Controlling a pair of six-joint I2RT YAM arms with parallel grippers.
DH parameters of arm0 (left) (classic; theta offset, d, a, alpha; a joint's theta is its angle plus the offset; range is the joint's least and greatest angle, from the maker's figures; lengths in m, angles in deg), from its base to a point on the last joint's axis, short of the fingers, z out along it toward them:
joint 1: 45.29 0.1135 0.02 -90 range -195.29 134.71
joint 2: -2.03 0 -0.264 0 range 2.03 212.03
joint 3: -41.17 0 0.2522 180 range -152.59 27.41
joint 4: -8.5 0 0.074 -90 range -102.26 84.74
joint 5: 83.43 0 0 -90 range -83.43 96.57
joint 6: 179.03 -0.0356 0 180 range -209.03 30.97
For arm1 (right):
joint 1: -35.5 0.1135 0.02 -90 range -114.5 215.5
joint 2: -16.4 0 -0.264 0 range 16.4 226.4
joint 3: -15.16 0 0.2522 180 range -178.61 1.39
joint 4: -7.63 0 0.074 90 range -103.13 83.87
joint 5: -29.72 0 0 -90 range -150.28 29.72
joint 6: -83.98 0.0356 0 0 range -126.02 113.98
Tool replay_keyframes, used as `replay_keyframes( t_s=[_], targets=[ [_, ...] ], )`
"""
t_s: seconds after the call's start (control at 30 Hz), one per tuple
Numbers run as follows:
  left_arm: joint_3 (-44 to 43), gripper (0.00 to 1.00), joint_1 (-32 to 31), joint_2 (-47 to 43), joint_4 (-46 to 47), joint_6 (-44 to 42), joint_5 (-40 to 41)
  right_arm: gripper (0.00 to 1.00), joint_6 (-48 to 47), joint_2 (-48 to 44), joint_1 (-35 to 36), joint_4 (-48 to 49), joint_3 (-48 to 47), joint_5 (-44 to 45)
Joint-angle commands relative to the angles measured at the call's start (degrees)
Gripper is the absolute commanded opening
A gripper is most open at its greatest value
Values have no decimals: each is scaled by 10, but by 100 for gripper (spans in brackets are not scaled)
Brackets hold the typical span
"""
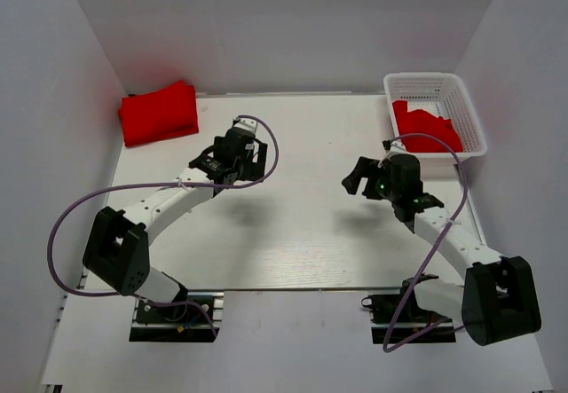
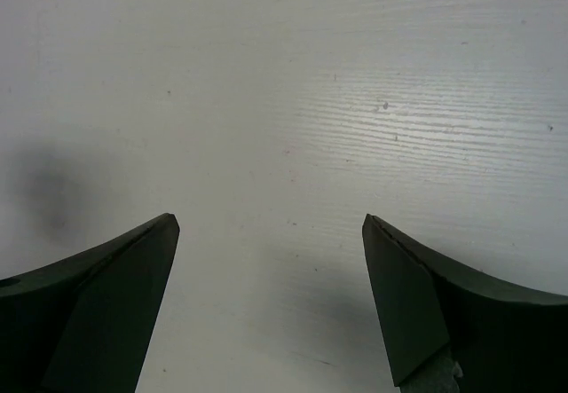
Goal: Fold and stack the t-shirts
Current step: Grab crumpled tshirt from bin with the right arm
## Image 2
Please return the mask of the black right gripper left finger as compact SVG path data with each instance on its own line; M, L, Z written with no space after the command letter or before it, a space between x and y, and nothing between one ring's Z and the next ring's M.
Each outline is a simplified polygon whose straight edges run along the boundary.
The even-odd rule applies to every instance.
M3 392L133 392L176 254L165 213L1 282Z

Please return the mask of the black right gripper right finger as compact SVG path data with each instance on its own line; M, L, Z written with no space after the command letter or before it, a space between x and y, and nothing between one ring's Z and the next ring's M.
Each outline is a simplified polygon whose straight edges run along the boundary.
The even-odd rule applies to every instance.
M497 279L367 216L362 237L403 392L564 392L567 299Z

